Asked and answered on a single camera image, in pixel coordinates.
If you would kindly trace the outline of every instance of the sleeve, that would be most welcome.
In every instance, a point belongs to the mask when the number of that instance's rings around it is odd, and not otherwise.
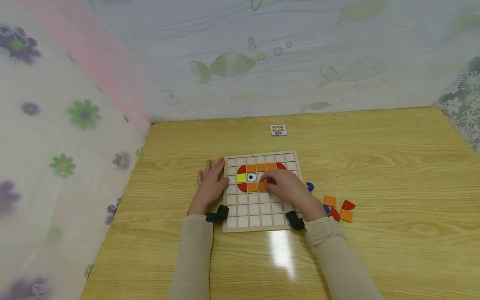
[[[367,270],[330,217],[305,222],[307,240],[322,268],[332,300],[381,300]]]
[[[209,272],[213,224],[203,215],[184,218],[180,250],[168,300],[210,300]]]

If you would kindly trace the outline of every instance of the wooden board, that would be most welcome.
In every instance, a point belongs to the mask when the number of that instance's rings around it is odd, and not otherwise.
[[[295,208],[262,188],[258,181],[268,167],[284,167],[303,182],[297,151],[227,156],[225,160],[224,174],[230,182],[223,193],[223,205],[228,206],[223,232],[290,229],[285,214]]]

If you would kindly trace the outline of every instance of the orange tile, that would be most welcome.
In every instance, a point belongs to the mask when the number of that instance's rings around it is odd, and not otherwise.
[[[324,197],[324,204],[326,206],[336,207],[336,197],[325,196]]]
[[[267,167],[265,164],[257,164],[257,172],[265,172],[267,171]]]
[[[247,165],[247,173],[255,173],[257,171],[256,165]]]
[[[256,192],[257,191],[257,183],[256,182],[247,183],[247,191],[248,192]]]
[[[276,169],[276,163],[268,163],[267,164],[267,171]]]
[[[353,221],[353,212],[350,210],[341,209],[340,219],[351,223]]]
[[[268,190],[265,188],[266,182],[259,182],[258,183],[258,191],[259,192],[268,192]]]

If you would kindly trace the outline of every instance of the hand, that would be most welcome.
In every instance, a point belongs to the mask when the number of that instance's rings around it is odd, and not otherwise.
[[[313,221],[327,216],[322,202],[307,190],[303,182],[293,172],[284,169],[270,170],[264,173],[259,181],[265,180],[267,181],[265,185],[267,190],[283,201],[296,206],[305,221]]]
[[[207,211],[208,206],[215,201],[225,187],[228,185],[228,177],[218,180],[218,176],[225,166],[225,160],[223,157],[219,158],[218,161],[212,167],[212,161],[207,160],[207,165],[205,171],[198,170],[198,189],[193,196],[192,203],[187,212],[189,215],[204,215]]]

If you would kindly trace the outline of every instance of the wood grain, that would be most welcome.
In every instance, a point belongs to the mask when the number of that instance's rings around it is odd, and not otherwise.
[[[166,299],[197,170],[283,149],[314,195],[357,205],[340,226],[386,299],[480,299],[480,160],[435,108],[155,124],[82,299]],[[303,232],[216,226],[210,282],[213,300],[328,299]]]

